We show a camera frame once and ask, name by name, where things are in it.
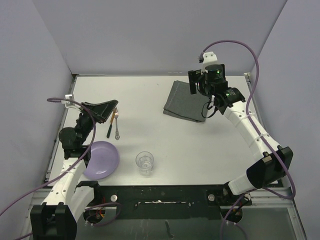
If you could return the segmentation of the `grey cloth napkin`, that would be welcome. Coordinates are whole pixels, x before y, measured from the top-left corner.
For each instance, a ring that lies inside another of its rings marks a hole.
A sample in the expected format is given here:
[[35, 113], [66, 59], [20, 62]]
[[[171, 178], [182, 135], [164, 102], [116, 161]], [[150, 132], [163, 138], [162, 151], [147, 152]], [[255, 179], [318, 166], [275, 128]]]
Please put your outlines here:
[[163, 107], [163, 114], [195, 123], [203, 123], [206, 121], [205, 117], [208, 113], [208, 110], [203, 107], [208, 102], [209, 99], [206, 96], [199, 93], [191, 94], [187, 82], [175, 80]]

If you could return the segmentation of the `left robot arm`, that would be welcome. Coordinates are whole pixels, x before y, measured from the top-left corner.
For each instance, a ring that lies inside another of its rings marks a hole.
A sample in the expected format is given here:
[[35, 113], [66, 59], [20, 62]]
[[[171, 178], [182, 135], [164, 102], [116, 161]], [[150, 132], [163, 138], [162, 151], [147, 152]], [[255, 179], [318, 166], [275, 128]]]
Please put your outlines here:
[[80, 111], [75, 126], [64, 127], [58, 134], [64, 160], [58, 176], [51, 180], [53, 187], [47, 197], [30, 211], [32, 237], [35, 240], [74, 240], [78, 220], [88, 205], [95, 206], [102, 199], [97, 181], [80, 181], [91, 158], [92, 144], [85, 144], [96, 124], [105, 123], [118, 105], [117, 100], [102, 103], [78, 103], [66, 98], [49, 98], [49, 102], [63, 103]]

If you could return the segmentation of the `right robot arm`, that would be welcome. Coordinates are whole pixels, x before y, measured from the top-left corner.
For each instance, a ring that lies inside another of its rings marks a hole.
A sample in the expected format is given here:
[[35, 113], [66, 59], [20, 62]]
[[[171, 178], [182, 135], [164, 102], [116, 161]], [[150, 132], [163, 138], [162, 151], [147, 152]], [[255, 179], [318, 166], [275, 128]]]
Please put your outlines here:
[[214, 110], [225, 116], [238, 130], [253, 155], [254, 164], [243, 175], [226, 184], [222, 192], [226, 203], [232, 205], [241, 194], [261, 189], [286, 176], [293, 151], [275, 141], [254, 113], [246, 108], [247, 102], [242, 93], [228, 85], [224, 64], [212, 64], [204, 70], [190, 70], [188, 80], [190, 93], [208, 97]]

